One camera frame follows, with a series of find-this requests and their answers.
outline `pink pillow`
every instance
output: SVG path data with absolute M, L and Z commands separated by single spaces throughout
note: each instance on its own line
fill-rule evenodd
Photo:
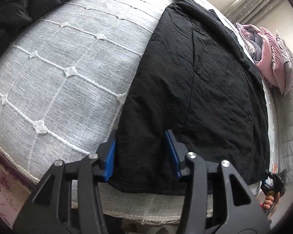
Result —
M 255 63 L 256 67 L 260 71 L 260 73 L 263 75 L 266 80 L 271 83 L 273 86 L 277 86 L 275 77 L 273 76 L 273 71 L 272 71 L 272 49 L 271 45 L 269 43 L 268 38 L 260 34 L 259 32 L 257 33 L 260 37 L 263 39 L 263 45 L 262 45 L 262 59 L 258 62 Z
M 266 28 L 261 27 L 261 30 L 266 35 L 266 37 L 269 40 L 269 43 L 271 45 L 272 50 L 272 72 L 273 76 L 276 82 L 276 85 L 283 94 L 284 88 L 285 88 L 285 71 L 284 71 L 284 63 L 283 63 L 283 57 L 281 54 L 281 50 L 279 47 L 279 44 L 277 43 L 276 38 L 273 36 L 273 34 L 268 31 Z

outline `bed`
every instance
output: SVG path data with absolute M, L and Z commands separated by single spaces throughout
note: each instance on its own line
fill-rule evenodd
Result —
M 206 0 L 225 26 L 234 26 Z M 94 152 L 117 128 L 148 40 L 174 0 L 70 0 L 38 20 L 0 59 L 0 216 L 11 227 L 33 184 L 56 159 Z M 275 101 L 268 110 L 270 170 L 278 171 Z M 260 183 L 250 185 L 260 193 Z M 72 207 L 77 207 L 76 184 Z M 105 214 L 142 223 L 180 219 L 183 197 L 122 193 L 100 184 Z M 209 197 L 207 216 L 212 214 Z

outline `sheer curtain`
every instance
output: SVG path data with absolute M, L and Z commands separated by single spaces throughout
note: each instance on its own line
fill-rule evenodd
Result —
M 255 24 L 282 0 L 236 0 L 224 12 L 232 23 Z

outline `silver screw head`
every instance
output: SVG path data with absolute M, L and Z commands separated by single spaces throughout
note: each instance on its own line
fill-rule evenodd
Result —
M 222 166 L 228 167 L 230 165 L 230 162 L 228 160 L 222 160 Z
M 195 159 L 197 157 L 197 155 L 194 152 L 188 152 L 187 157 L 190 159 Z
M 56 160 L 55 162 L 54 162 L 54 165 L 55 166 L 61 166 L 63 164 L 63 161 L 62 160 Z
M 99 155 L 97 153 L 91 153 L 88 156 L 90 159 L 97 159 L 99 157 Z

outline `orange tag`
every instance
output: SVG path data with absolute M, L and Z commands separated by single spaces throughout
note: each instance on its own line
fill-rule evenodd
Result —
M 278 165 L 274 164 L 272 167 L 272 173 L 277 173 L 277 168 L 278 168 Z

